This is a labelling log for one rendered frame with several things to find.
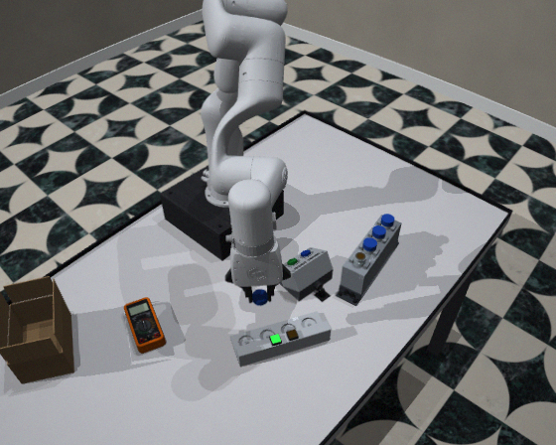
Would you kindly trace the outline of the black table edge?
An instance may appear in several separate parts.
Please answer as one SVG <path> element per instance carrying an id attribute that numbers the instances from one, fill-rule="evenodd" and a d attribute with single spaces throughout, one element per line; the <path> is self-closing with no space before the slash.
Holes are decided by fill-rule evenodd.
<path id="1" fill-rule="evenodd" d="M 483 201 L 505 211 L 508 213 L 508 215 L 505 217 L 505 219 L 502 221 L 502 223 L 499 225 L 499 227 L 496 229 L 496 231 L 493 233 L 493 235 L 490 237 L 490 239 L 487 241 L 487 243 L 485 244 L 485 246 L 481 249 L 481 251 L 478 253 L 478 255 L 475 257 L 475 259 L 471 262 L 471 264 L 468 266 L 468 268 L 464 271 L 464 273 L 461 275 L 461 277 L 457 280 L 457 282 L 454 284 L 454 286 L 450 289 L 450 291 L 446 294 L 446 296 L 442 299 L 442 301 L 438 304 L 438 306 L 434 309 L 434 311 L 430 314 L 430 316 L 426 319 L 426 321 L 421 325 L 421 327 L 417 330 L 417 332 L 412 336 L 412 338 L 407 342 L 407 344 L 402 348 L 402 350 L 397 354 L 397 356 L 392 360 L 392 362 L 387 366 L 387 368 L 381 373 L 381 375 L 375 380 L 375 382 L 369 387 L 369 389 L 363 394 L 363 396 L 356 402 L 356 404 L 349 410 L 349 412 L 343 417 L 343 419 L 335 426 L 335 428 L 326 436 L 326 438 L 319 444 L 319 445 L 325 445 L 328 440 L 336 433 L 336 431 L 344 424 L 344 422 L 350 417 L 350 415 L 356 410 L 356 408 L 363 402 L 363 400 L 369 395 L 369 393 L 375 388 L 375 386 L 380 382 L 380 380 L 386 375 L 386 373 L 391 369 L 391 367 L 396 363 L 396 361 L 401 357 L 401 355 L 406 351 L 406 349 L 410 346 L 410 344 L 415 340 L 415 338 L 419 335 L 419 333 L 424 329 L 424 327 L 428 324 L 428 322 L 432 319 L 432 317 L 436 314 L 436 312 L 440 309 L 440 307 L 444 304 L 444 302 L 447 300 L 447 298 L 451 295 L 451 293 L 455 290 L 455 288 L 458 286 L 458 284 L 462 281 L 462 279 L 465 277 L 465 275 L 468 273 L 468 271 L 472 268 L 472 266 L 475 264 L 475 262 L 478 260 L 478 258 L 481 256 L 481 254 L 484 252 L 484 250 L 487 248 L 487 246 L 490 244 L 490 242 L 493 240 L 493 238 L 496 236 L 496 234 L 498 233 L 498 231 L 501 229 L 501 227 L 504 225 L 504 223 L 507 221 L 507 219 L 510 217 L 512 210 L 413 161 L 410 160 L 388 148 L 385 148 L 369 139 L 366 139 L 354 132 L 351 132 L 339 125 L 334 124 L 333 122 L 324 119 L 316 114 L 313 114 L 307 110 L 303 110 L 302 112 L 298 113 L 297 115 L 293 116 L 292 118 L 288 119 L 287 121 L 283 122 L 282 124 L 280 124 L 279 126 L 275 127 L 274 129 L 270 130 L 269 132 L 265 133 L 264 135 L 262 135 L 261 137 L 257 138 L 256 140 L 252 141 L 251 143 L 249 143 L 248 145 L 243 147 L 243 152 L 247 149 L 249 149 L 250 147 L 252 147 L 253 145 L 257 144 L 258 142 L 260 142 L 261 140 L 265 139 L 266 137 L 268 137 L 269 135 L 273 134 L 274 132 L 278 131 L 279 129 L 281 129 L 282 127 L 286 126 L 287 124 L 289 124 L 290 122 L 294 121 L 295 119 L 299 118 L 300 116 L 307 114 L 315 119 L 318 119 L 328 125 L 331 125 L 333 127 L 335 127 L 336 129 L 347 133 L 361 141 L 364 141 L 384 152 L 387 152 L 421 170 L 424 170 L 480 199 L 482 199 Z M 145 216 L 146 214 L 148 214 L 149 212 L 151 212 L 152 210 L 154 210 L 155 208 L 159 207 L 160 205 L 162 205 L 161 200 L 158 201 L 157 203 L 153 204 L 152 206 L 150 206 L 149 208 L 147 208 L 146 210 L 144 210 L 143 212 L 141 212 L 140 214 L 136 215 L 135 217 L 133 217 L 132 219 L 130 219 L 129 221 L 125 222 L 124 224 L 120 225 L 119 227 L 117 227 L 116 229 L 114 229 L 113 231 L 111 231 L 110 233 L 108 233 L 107 235 L 105 235 L 104 237 L 102 237 L 101 239 L 99 239 L 98 241 L 96 241 L 95 243 L 93 243 L 92 245 L 90 245 L 89 247 L 85 248 L 84 250 L 82 250 L 81 252 L 79 252 L 78 254 L 76 254 L 75 256 L 73 256 L 72 258 L 70 258 L 69 260 L 67 260 L 66 262 L 64 262 L 63 264 L 61 264 L 60 266 L 58 266 L 57 268 L 55 268 L 54 270 L 52 270 L 51 272 L 49 272 L 48 274 L 46 274 L 43 277 L 47 277 L 47 276 L 54 276 L 55 274 L 57 274 L 58 272 L 60 272 L 61 270 L 63 270 L 64 268 L 66 268 L 67 266 L 69 266 L 70 264 L 72 264 L 73 262 L 75 262 L 76 260 L 78 260 L 79 258 L 81 258 L 82 256 L 84 256 L 85 254 L 87 254 L 88 252 L 90 252 L 91 250 L 93 250 L 94 248 L 96 248 L 97 246 L 99 246 L 100 244 L 102 244 L 103 242 L 105 242 L 106 240 L 108 240 L 109 238 L 111 238 L 112 236 L 114 236 L 115 234 L 117 234 L 118 232 L 120 232 L 121 230 L 123 230 L 124 228 L 126 228 L 127 226 L 129 226 L 130 224 L 134 223 L 135 221 L 139 220 L 140 218 L 142 218 L 143 216 Z"/>

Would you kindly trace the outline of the orange digital multimeter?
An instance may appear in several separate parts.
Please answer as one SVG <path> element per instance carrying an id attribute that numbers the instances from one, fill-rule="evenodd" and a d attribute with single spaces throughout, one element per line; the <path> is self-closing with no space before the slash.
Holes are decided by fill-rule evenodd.
<path id="1" fill-rule="evenodd" d="M 149 298 L 124 305 L 124 311 L 139 353 L 165 346 L 166 340 Z"/>

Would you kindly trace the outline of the grey button panel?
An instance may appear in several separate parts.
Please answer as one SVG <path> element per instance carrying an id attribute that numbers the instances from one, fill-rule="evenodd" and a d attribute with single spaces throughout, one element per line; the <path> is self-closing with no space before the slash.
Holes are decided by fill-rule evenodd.
<path id="1" fill-rule="evenodd" d="M 326 250 L 309 247 L 284 265 L 291 271 L 291 277 L 282 280 L 280 285 L 298 301 L 315 289 L 319 292 L 314 295 L 322 302 L 331 296 L 323 288 L 323 284 L 333 278 L 333 267 Z"/>

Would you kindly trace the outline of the brown cardboard box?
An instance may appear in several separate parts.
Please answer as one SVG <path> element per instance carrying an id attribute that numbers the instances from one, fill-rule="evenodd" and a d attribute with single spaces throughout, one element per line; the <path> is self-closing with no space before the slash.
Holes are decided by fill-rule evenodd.
<path id="1" fill-rule="evenodd" d="M 19 382 L 73 373 L 71 313 L 55 279 L 3 288 L 14 304 L 9 307 L 0 292 L 0 355 Z"/>

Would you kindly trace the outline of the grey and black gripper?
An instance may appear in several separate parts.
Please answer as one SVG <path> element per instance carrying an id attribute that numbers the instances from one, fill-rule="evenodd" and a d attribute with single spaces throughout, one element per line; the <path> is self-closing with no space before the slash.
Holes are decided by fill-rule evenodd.
<path id="1" fill-rule="evenodd" d="M 249 303 L 252 302 L 252 287 L 248 286 L 268 285 L 268 301 L 271 302 L 275 286 L 291 277 L 291 271 L 282 263 L 277 238 L 274 236 L 274 244 L 268 252 L 258 256 L 244 255 L 233 245 L 230 250 L 231 269 L 226 273 L 225 281 L 242 288 Z"/>

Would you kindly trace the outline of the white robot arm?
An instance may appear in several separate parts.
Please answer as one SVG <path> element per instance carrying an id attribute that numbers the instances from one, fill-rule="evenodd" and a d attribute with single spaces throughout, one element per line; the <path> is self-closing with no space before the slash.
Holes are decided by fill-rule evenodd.
<path id="1" fill-rule="evenodd" d="M 231 234 L 226 242 L 247 256 L 262 255 L 274 244 L 272 208 L 286 187 L 288 170 L 279 158 L 244 156 L 239 125 L 282 104 L 281 25 L 287 11 L 284 0 L 203 2 L 208 50 L 217 58 L 213 77 L 218 89 L 201 110 L 208 147 L 207 177 L 202 181 L 208 182 L 207 200 L 229 208 Z"/>

